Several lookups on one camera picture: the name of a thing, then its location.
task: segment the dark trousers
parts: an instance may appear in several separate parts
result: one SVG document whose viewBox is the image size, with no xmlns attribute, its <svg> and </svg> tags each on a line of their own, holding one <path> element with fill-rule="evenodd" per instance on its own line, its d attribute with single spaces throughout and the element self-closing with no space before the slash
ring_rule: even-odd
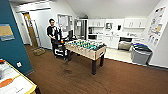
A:
<svg viewBox="0 0 168 94">
<path fill-rule="evenodd" d="M 53 50 L 53 53 L 54 53 L 55 56 L 56 56 L 55 49 L 57 49 L 57 48 L 58 48 L 58 44 L 52 43 L 52 50 Z"/>
</svg>

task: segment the ceiling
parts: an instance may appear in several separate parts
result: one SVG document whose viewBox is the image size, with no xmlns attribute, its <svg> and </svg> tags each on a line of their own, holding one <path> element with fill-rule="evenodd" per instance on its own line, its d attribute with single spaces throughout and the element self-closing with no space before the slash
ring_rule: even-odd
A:
<svg viewBox="0 0 168 94">
<path fill-rule="evenodd" d="M 45 0 L 9 0 L 18 4 Z M 147 17 L 161 0 L 66 0 L 77 16 L 89 18 Z"/>
</svg>

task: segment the man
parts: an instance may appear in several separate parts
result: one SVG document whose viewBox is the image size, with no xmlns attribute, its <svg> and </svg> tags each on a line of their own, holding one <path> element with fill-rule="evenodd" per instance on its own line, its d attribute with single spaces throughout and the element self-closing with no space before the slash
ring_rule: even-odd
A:
<svg viewBox="0 0 168 94">
<path fill-rule="evenodd" d="M 52 50 L 56 56 L 55 49 L 58 48 L 58 44 L 61 40 L 61 29 L 54 26 L 54 22 L 54 19 L 49 20 L 50 26 L 47 28 L 47 35 L 51 38 Z"/>
</svg>

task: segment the foosball table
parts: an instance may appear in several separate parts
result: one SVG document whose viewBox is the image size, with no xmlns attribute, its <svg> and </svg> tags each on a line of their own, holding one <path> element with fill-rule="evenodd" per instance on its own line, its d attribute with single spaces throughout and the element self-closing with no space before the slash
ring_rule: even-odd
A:
<svg viewBox="0 0 168 94">
<path fill-rule="evenodd" d="M 96 74 L 96 61 L 101 58 L 100 66 L 104 63 L 104 54 L 106 52 L 106 45 L 101 42 L 93 42 L 86 40 L 74 40 L 65 43 L 68 60 L 71 60 L 70 52 L 75 52 L 79 55 L 87 57 L 92 60 L 92 74 Z"/>
</svg>

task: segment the wall outlet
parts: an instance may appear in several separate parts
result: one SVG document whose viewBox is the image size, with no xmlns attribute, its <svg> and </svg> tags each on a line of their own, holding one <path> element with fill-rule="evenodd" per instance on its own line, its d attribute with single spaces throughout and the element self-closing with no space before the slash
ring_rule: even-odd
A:
<svg viewBox="0 0 168 94">
<path fill-rule="evenodd" d="M 18 67 L 21 67 L 21 66 L 22 66 L 21 62 L 18 62 L 18 63 L 17 63 L 17 66 L 18 66 Z"/>
</svg>

